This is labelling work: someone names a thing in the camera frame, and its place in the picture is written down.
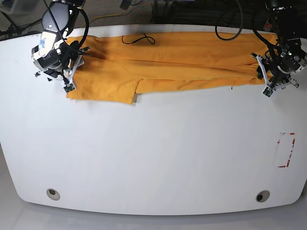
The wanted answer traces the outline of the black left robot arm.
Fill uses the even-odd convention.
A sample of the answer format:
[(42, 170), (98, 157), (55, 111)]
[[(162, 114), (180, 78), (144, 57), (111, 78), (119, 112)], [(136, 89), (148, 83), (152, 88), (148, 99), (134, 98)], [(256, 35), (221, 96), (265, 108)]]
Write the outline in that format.
[(276, 34), (277, 40), (272, 44), (256, 29), (254, 35), (263, 42), (268, 50), (264, 56), (252, 53), (257, 60), (257, 77), (265, 81), (262, 91), (267, 97), (273, 96), (277, 89), (285, 89), (288, 85), (299, 87), (299, 83), (291, 77), (307, 68), (307, 53), (301, 48), (301, 30), (303, 23), (299, 19), (295, 0), (265, 0), (266, 9), (255, 7), (268, 16), (271, 30)]

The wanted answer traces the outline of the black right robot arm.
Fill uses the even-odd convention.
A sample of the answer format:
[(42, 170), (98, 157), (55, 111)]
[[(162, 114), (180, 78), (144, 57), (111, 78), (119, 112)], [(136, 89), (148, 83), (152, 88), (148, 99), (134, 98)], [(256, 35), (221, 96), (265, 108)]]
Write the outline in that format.
[[(75, 89), (73, 76), (76, 69), (84, 63), (89, 47), (83, 47), (89, 31), (89, 20), (83, 10), (83, 0), (53, 0), (42, 17), (43, 32), (39, 44), (32, 49), (31, 58), (39, 69), (35, 76), (42, 73), (49, 81), (59, 80), (63, 89), (70, 92)], [(80, 41), (67, 43), (78, 15), (85, 20), (85, 31)]]

